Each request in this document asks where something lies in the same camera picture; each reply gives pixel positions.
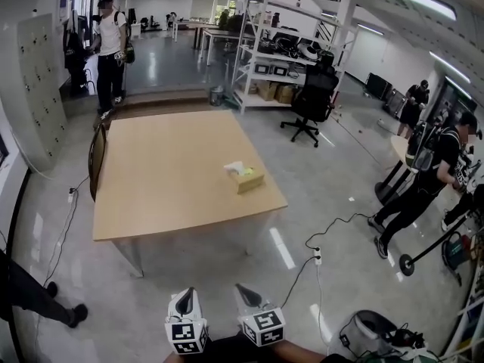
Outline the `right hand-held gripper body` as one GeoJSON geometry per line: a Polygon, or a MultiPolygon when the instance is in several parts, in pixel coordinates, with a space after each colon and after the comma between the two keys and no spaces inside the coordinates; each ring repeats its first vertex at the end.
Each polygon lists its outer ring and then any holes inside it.
{"type": "Polygon", "coordinates": [[[270,346],[285,338],[285,319],[278,306],[269,303],[264,308],[238,303],[237,317],[243,335],[257,347],[270,346]]]}

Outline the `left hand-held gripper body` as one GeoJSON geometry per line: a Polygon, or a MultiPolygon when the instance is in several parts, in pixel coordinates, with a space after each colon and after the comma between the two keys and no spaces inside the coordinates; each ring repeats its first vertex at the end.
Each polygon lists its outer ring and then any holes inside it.
{"type": "Polygon", "coordinates": [[[208,340],[207,320],[200,309],[187,315],[170,312],[166,317],[166,335],[176,355],[203,353],[208,340]]]}

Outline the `person's right forearm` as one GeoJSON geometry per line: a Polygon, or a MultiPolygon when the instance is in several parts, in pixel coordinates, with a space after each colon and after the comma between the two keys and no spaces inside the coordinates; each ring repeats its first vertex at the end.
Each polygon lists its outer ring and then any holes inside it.
{"type": "Polygon", "coordinates": [[[275,343],[271,349],[284,363],[322,363],[327,357],[287,340],[275,343]]]}

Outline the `tan cardboard tissue box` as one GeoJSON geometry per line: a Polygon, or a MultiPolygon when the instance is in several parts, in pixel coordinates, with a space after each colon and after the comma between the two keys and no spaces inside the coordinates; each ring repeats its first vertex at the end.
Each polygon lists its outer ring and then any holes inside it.
{"type": "Polygon", "coordinates": [[[244,168],[242,172],[227,169],[229,178],[234,182],[236,193],[241,195],[261,186],[265,181],[265,173],[253,167],[244,168]]]}

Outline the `person's black shirt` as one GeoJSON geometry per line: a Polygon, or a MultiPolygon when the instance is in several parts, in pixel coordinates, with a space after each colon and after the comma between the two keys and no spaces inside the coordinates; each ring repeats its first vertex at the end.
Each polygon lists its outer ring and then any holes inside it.
{"type": "MultiPolygon", "coordinates": [[[[284,363],[270,346],[257,347],[241,332],[219,340],[208,340],[203,353],[176,355],[172,352],[163,363],[284,363]]],[[[330,354],[322,363],[354,363],[339,355],[330,354]]]]}

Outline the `brown wooden chair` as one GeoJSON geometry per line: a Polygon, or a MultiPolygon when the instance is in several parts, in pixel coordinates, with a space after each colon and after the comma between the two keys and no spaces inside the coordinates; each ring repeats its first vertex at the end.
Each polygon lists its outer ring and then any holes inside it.
{"type": "Polygon", "coordinates": [[[93,200],[96,200],[98,180],[106,150],[107,136],[103,123],[100,123],[95,130],[89,153],[88,153],[88,178],[89,189],[93,200]]]}

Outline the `green tool box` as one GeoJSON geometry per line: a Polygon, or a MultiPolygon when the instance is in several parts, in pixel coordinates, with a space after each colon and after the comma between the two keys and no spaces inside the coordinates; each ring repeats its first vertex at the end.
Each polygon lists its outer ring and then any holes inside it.
{"type": "Polygon", "coordinates": [[[470,245],[471,239],[458,231],[452,232],[442,243],[442,260],[460,285],[462,280],[458,267],[470,259],[470,245]]]}

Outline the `round table with black base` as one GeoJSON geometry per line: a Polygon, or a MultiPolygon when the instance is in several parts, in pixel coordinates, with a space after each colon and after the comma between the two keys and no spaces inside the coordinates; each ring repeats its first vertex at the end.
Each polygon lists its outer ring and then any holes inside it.
{"type": "Polygon", "coordinates": [[[415,174],[415,171],[405,161],[408,141],[403,137],[394,135],[390,138],[390,144],[398,157],[398,161],[385,179],[374,186],[374,193],[382,205],[396,199],[400,195],[400,191],[403,191],[404,184],[410,181],[411,174],[415,174]]]}

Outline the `wooden step platform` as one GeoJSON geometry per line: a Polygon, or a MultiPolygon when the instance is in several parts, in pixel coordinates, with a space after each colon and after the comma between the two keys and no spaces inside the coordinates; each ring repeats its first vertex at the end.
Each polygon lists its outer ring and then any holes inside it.
{"type": "Polygon", "coordinates": [[[211,110],[205,90],[171,90],[130,95],[116,107],[111,119],[211,110]]]}

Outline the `small grey trash bin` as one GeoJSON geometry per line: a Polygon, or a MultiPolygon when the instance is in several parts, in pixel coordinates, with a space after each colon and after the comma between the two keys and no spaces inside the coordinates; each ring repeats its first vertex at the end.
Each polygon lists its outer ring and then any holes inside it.
{"type": "Polygon", "coordinates": [[[214,107],[219,107],[224,101],[225,90],[222,85],[214,86],[209,90],[209,102],[214,107]]]}

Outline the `brown cardboard box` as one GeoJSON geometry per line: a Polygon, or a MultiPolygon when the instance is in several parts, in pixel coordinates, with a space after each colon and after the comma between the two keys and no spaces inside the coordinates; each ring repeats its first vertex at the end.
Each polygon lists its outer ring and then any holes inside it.
{"type": "Polygon", "coordinates": [[[273,101],[278,86],[278,82],[261,81],[257,84],[257,92],[263,101],[273,101]]]}
{"type": "Polygon", "coordinates": [[[298,89],[297,85],[283,85],[280,84],[275,92],[275,100],[279,104],[289,104],[291,105],[294,95],[298,89]]]}

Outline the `black office chair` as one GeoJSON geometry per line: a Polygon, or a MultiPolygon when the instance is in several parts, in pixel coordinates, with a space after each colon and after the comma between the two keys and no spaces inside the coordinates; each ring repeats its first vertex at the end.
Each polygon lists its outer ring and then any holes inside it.
{"type": "Polygon", "coordinates": [[[314,141],[314,147],[319,146],[317,125],[325,122],[334,108],[332,97],[339,81],[335,68],[327,61],[320,60],[315,65],[306,66],[304,85],[297,90],[290,104],[297,118],[294,122],[283,121],[280,124],[282,129],[296,129],[291,142],[304,132],[314,141]]]}

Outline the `black flat screen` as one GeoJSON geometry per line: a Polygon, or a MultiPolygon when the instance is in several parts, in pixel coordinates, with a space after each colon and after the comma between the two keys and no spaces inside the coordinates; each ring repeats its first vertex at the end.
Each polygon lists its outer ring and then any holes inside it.
{"type": "Polygon", "coordinates": [[[365,89],[368,94],[384,101],[391,92],[392,84],[374,73],[369,73],[365,83],[365,89]]]}
{"type": "Polygon", "coordinates": [[[383,110],[395,119],[399,119],[399,114],[405,106],[407,98],[398,90],[393,88],[383,104],[383,110]]]}

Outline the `white metal shelf rack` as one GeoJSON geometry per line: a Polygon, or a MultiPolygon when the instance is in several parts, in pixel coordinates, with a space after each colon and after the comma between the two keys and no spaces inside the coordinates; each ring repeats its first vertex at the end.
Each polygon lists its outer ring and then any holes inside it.
{"type": "Polygon", "coordinates": [[[243,15],[231,92],[243,113],[252,107],[286,107],[264,96],[260,85],[303,85],[306,66],[323,53],[334,55],[333,67],[342,79],[358,30],[330,19],[320,11],[278,0],[243,0],[243,15]]]}

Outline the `beige locker cabinet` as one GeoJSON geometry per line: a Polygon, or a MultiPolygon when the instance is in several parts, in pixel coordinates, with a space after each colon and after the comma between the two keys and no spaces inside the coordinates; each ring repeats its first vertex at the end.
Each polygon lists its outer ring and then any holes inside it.
{"type": "Polygon", "coordinates": [[[39,171],[48,171],[55,165],[67,132],[57,85],[51,14],[18,23],[17,50],[26,111],[33,122],[33,134],[19,140],[29,162],[39,171]]]}

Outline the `white desk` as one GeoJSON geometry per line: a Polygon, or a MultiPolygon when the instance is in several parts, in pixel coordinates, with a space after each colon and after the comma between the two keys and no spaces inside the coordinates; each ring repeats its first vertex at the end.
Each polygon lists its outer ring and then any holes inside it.
{"type": "Polygon", "coordinates": [[[236,54],[234,65],[237,66],[240,62],[240,59],[245,55],[245,51],[243,47],[245,45],[250,44],[251,42],[254,43],[256,37],[254,35],[246,34],[246,33],[237,33],[237,32],[230,32],[220,29],[209,29],[204,28],[202,32],[199,34],[201,39],[200,43],[200,59],[204,59],[206,65],[209,67],[212,63],[212,52],[214,47],[214,42],[217,39],[228,40],[228,41],[235,41],[236,43],[236,54]]]}

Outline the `coat rack with black clothes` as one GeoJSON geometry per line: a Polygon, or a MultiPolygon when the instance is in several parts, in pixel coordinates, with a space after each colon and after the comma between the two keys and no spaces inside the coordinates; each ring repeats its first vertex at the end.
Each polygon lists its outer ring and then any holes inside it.
{"type": "Polygon", "coordinates": [[[88,58],[84,47],[85,25],[85,18],[79,17],[76,9],[71,11],[70,18],[64,24],[64,68],[70,74],[70,95],[73,97],[80,95],[88,84],[85,74],[88,58]]]}

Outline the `black backpack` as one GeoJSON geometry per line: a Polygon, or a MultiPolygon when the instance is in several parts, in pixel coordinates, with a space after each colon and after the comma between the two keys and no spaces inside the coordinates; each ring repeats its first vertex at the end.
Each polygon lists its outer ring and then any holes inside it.
{"type": "Polygon", "coordinates": [[[117,58],[124,57],[124,61],[127,64],[133,64],[135,62],[135,49],[130,40],[132,34],[131,27],[126,21],[123,24],[119,23],[119,14],[119,11],[116,11],[114,14],[114,23],[119,30],[120,37],[120,52],[117,58]]]}

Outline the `dark glass door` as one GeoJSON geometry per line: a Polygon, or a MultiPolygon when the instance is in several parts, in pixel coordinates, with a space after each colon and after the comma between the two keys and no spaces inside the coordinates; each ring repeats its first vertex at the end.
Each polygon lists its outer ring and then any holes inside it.
{"type": "Polygon", "coordinates": [[[463,113],[475,113],[476,109],[477,103],[446,76],[436,98],[431,120],[441,120],[443,127],[453,126],[463,113]]]}

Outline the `black stanchion post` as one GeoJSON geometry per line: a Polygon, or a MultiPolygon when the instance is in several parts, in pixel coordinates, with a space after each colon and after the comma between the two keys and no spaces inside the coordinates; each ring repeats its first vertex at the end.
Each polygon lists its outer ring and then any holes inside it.
{"type": "Polygon", "coordinates": [[[399,268],[401,273],[405,277],[409,277],[414,274],[414,265],[424,258],[426,255],[428,255],[430,252],[432,252],[434,249],[438,247],[438,245],[443,244],[446,240],[448,240],[455,231],[457,231],[458,228],[460,228],[464,222],[472,215],[472,213],[475,211],[475,207],[471,208],[467,213],[465,213],[459,220],[458,222],[451,226],[450,229],[448,229],[443,236],[440,237],[440,239],[436,240],[434,243],[432,243],[430,246],[428,246],[425,250],[417,254],[415,257],[411,257],[408,254],[403,254],[399,258],[399,268]]]}

